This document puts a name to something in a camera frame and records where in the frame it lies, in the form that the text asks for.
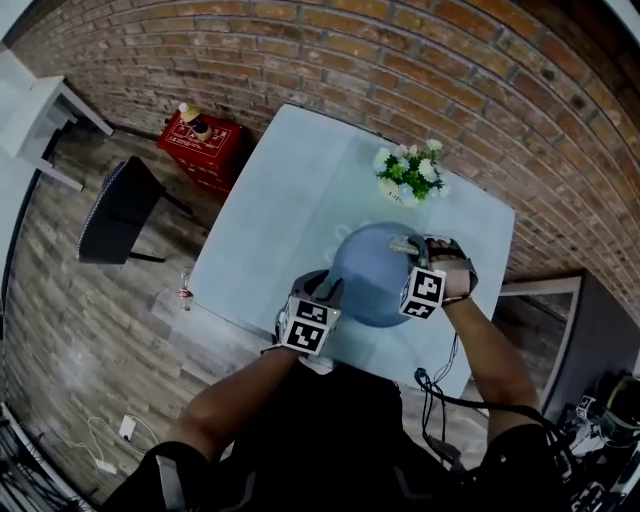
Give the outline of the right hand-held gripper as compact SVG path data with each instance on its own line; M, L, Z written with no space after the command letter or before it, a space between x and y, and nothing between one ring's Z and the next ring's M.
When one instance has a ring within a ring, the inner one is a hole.
M430 268L427 242L452 243L448 237L425 234L423 238L409 238L408 244L416 250L410 254L414 266L402 289L399 313L404 316L427 319L441 307L446 273Z

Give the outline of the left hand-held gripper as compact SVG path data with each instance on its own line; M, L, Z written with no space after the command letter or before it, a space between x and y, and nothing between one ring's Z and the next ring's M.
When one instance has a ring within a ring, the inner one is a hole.
M322 298L321 305L310 300L329 275L328 270L315 270L295 279L292 295L277 320L277 342L307 355L319 355L341 317L341 311L328 306L340 306L344 281L337 279Z

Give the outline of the yellow-green sponge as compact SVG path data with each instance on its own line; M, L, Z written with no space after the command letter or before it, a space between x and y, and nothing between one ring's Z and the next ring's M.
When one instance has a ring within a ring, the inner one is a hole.
M402 235L391 239L389 249L412 256L419 256L425 253L426 244L424 238L420 235Z

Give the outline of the large blue plate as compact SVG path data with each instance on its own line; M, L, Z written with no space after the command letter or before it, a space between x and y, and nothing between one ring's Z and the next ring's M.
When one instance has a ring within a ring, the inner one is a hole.
M390 244L397 237L415 233L395 222L373 223L357 229L341 243L330 276L344 283L344 314L374 328L395 327L408 320L399 308L413 262L408 254L392 250Z

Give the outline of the person's right hand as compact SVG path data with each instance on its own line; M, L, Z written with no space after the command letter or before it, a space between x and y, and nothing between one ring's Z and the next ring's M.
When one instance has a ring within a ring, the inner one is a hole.
M452 303L469 297L478 279L471 260L460 245L455 240L452 243L429 241L427 247L429 269L446 273L443 302Z

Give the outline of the white flowers in cream pot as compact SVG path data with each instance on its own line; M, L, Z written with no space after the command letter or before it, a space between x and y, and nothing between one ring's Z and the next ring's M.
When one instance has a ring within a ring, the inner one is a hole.
M443 144L427 139L425 145L380 147L373 159L373 169L384 197L403 207L416 207L430 198L445 197L449 192L439 161Z

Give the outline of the light blue tablecloth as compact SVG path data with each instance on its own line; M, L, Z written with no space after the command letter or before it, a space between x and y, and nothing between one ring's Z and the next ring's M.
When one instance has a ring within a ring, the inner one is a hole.
M270 335L294 280L331 267L357 229L398 223L456 240L491 315L503 282L514 211L468 180L444 173L445 197L404 207L379 189L374 158L386 141L286 105L279 109L226 199L191 274L196 305Z

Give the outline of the clear plastic bottle red label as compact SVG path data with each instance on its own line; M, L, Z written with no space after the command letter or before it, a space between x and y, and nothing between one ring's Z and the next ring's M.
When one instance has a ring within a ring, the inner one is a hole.
M191 302L192 302L192 292L189 290L189 279L191 276L192 269L190 267L185 268L181 272L181 280L180 287L178 290L178 295L181 300L181 309L183 311L191 310Z

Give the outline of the person's black clothing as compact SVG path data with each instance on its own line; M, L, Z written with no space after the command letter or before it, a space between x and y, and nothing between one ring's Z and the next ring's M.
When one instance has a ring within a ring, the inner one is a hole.
M542 427L508 430L454 474L404 431L398 387L350 367L294 366L222 461L158 445L102 512L166 512L162 456L187 512L571 512Z

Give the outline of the red box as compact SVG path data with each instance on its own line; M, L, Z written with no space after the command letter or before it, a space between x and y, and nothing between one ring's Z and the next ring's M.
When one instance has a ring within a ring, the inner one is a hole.
M251 153L248 132L226 120L203 118L212 130L207 140L200 140L176 110L157 145L198 187L225 200Z

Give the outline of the dark-topped table with white legs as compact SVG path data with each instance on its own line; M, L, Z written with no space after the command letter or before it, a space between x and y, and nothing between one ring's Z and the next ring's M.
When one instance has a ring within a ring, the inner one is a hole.
M523 355L553 422L605 373L633 371L640 353L640 326L586 270L504 284L494 319Z

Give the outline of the bottle with white cap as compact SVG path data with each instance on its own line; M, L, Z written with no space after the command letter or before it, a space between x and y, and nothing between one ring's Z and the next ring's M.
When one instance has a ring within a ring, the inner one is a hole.
M180 103L178 106L181 121L187 125L200 141L207 141L212 136L209 124L203 118L200 110L188 103Z

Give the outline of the dark chair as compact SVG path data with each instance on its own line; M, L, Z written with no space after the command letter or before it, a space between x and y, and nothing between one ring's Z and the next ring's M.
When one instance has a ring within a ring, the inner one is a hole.
M109 265L123 265L130 259L163 263L163 258L133 250L162 199L189 216L194 214L189 206L169 194L140 158L131 156L120 162L105 178L83 224L76 260Z

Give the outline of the black equipment stand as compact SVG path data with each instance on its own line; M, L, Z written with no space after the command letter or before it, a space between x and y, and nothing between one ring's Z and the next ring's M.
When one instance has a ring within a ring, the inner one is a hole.
M640 435L616 445L598 426L585 424L569 437L577 461L571 512L618 512L640 482Z

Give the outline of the black metal rack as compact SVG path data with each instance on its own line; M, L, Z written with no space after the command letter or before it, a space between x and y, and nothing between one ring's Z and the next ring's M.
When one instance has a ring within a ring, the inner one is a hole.
M0 419L0 512L78 512L19 440L10 422Z

